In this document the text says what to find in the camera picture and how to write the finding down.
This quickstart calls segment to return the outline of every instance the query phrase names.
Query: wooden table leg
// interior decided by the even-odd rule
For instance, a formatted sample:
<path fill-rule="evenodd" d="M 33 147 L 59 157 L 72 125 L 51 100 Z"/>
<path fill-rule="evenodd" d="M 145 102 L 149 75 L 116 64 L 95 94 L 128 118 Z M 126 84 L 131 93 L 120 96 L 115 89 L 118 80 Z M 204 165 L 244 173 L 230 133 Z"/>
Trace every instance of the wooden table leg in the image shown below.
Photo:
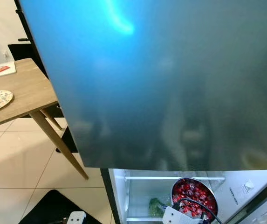
<path fill-rule="evenodd" d="M 47 110 L 41 109 L 40 110 L 48 119 L 50 119 L 51 122 L 53 122 L 60 130 L 62 130 L 62 127 L 59 125 L 59 123 L 47 112 Z"/>
<path fill-rule="evenodd" d="M 78 163 L 76 158 L 72 155 L 66 144 L 58 136 L 52 126 L 45 120 L 41 111 L 35 111 L 30 113 L 31 117 L 36 121 L 36 123 L 41 127 L 45 134 L 52 140 L 52 142 L 57 146 L 60 152 L 71 162 L 71 164 L 77 169 L 77 171 L 87 180 L 89 177 Z"/>

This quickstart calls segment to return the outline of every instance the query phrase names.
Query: black mat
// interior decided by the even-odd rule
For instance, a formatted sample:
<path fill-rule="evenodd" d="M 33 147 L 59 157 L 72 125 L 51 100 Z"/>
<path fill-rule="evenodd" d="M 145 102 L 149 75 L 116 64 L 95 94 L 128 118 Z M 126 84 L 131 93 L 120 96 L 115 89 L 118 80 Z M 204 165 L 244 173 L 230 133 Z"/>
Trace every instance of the black mat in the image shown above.
<path fill-rule="evenodd" d="M 49 191 L 19 224 L 50 224 L 69 217 L 73 211 L 83 211 L 57 190 Z M 88 213 L 84 224 L 101 224 Z"/>
<path fill-rule="evenodd" d="M 72 153 L 78 153 L 77 148 L 75 146 L 75 143 L 73 141 L 73 138 L 71 136 L 69 127 L 66 128 L 63 136 L 62 136 L 62 140 L 65 142 L 65 144 L 67 145 L 67 147 L 69 148 L 69 150 Z"/>

